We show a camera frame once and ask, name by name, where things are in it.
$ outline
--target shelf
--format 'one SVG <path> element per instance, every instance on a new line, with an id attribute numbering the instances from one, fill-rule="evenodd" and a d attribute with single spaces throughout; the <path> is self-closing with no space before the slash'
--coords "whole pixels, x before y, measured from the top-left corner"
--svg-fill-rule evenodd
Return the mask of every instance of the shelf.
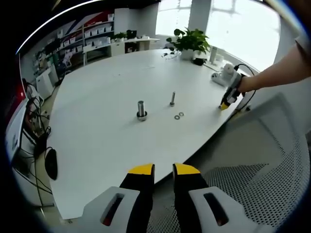
<path id="1" fill-rule="evenodd" d="M 90 39 L 90 38 L 93 38 L 93 37 L 96 37 L 96 36 L 99 36 L 99 35 L 103 35 L 103 34 L 107 34 L 107 33 L 113 33 L 113 32 L 114 32 L 114 30 L 109 31 L 109 32 L 104 32 L 104 33 L 96 34 L 96 35 L 91 35 L 91 36 L 89 36 L 89 37 L 85 37 L 85 40 Z"/>
<path id="2" fill-rule="evenodd" d="M 106 22 L 102 22 L 102 23 L 95 23 L 95 24 L 92 24 L 92 25 L 89 25 L 89 26 L 84 27 L 84 29 L 86 29 L 86 28 L 91 28 L 91 27 L 95 27 L 95 26 L 102 25 L 102 24 L 105 24 L 105 23 L 113 23 L 113 22 L 114 22 L 114 21 L 106 21 Z"/>
<path id="3" fill-rule="evenodd" d="M 67 45 L 67 46 L 65 46 L 65 47 L 62 47 L 61 49 L 58 49 L 57 52 L 60 51 L 60 50 L 65 49 L 65 48 L 68 48 L 68 47 L 70 47 L 70 46 L 72 46 L 72 45 L 74 45 L 74 44 L 76 44 L 76 43 L 78 43 L 78 42 L 82 42 L 82 40 L 83 40 L 83 39 L 76 40 L 76 41 L 73 42 L 72 44 L 69 44 L 69 45 Z"/>
<path id="4" fill-rule="evenodd" d="M 64 35 L 64 36 L 62 36 L 62 37 L 59 38 L 59 39 L 63 39 L 63 38 L 65 38 L 65 37 L 69 36 L 69 35 L 72 35 L 72 34 L 78 32 L 78 31 L 82 31 L 82 29 L 78 29 L 78 30 L 75 30 L 75 31 L 73 31 L 73 32 L 70 32 L 70 33 L 68 33 L 68 34 L 66 34 L 66 35 Z"/>

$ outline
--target white table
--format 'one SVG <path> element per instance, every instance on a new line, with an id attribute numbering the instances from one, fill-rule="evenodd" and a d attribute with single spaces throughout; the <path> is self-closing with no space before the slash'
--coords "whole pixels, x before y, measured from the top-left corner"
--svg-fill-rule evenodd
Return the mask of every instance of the white table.
<path id="1" fill-rule="evenodd" d="M 155 38 L 140 38 L 140 39 L 133 38 L 133 39 L 124 40 L 121 43 L 138 43 L 138 47 L 139 47 L 138 50 L 143 51 L 143 50 L 149 50 L 151 41 L 159 41 L 159 40 L 160 39 L 155 39 Z M 85 66 L 87 63 L 87 53 L 88 52 L 98 50 L 98 49 L 101 49 L 104 47 L 110 47 L 111 45 L 119 44 L 119 43 L 120 42 L 112 42 L 109 44 L 92 46 L 92 47 L 89 47 L 87 49 L 84 49 L 83 50 L 83 65 Z"/>
<path id="2" fill-rule="evenodd" d="M 48 146 L 57 151 L 58 178 L 50 180 L 64 219 L 80 217 L 84 206 L 127 171 L 154 163 L 155 182 L 172 164 L 191 157 L 241 101 L 220 111 L 225 88 L 211 81 L 214 72 L 165 50 L 140 51 L 97 61 L 68 74 L 51 113 Z M 172 92 L 175 106 L 170 107 Z M 136 118 L 145 101 L 148 118 Z M 179 112 L 185 115 L 174 119 Z"/>

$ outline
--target gray mesh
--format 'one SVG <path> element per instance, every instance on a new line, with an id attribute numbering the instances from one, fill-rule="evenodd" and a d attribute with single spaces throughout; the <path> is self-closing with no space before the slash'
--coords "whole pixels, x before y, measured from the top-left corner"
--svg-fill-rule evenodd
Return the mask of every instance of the gray mesh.
<path id="1" fill-rule="evenodd" d="M 256 140 L 255 147 L 250 139 Z M 250 160 L 252 153 L 243 154 L 236 146 L 241 140 L 254 154 L 262 148 L 265 153 Z M 213 149 L 207 147 L 189 164 L 201 171 L 210 186 L 241 203 L 248 218 L 279 227 L 299 203 L 310 178 L 306 139 L 285 98 L 277 95 L 227 123 L 221 139 L 212 143 Z M 173 188 L 168 193 L 155 199 L 147 232 L 180 232 Z"/>

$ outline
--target window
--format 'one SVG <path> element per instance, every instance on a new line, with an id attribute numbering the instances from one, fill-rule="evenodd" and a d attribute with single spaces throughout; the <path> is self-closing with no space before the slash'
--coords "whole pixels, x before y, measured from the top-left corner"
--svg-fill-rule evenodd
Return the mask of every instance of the window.
<path id="1" fill-rule="evenodd" d="M 255 0 L 214 0 L 206 35 L 211 45 L 259 71 L 274 63 L 280 34 L 279 15 Z"/>
<path id="2" fill-rule="evenodd" d="M 192 0 L 162 0 L 156 18 L 156 35 L 174 36 L 176 28 L 188 27 Z"/>

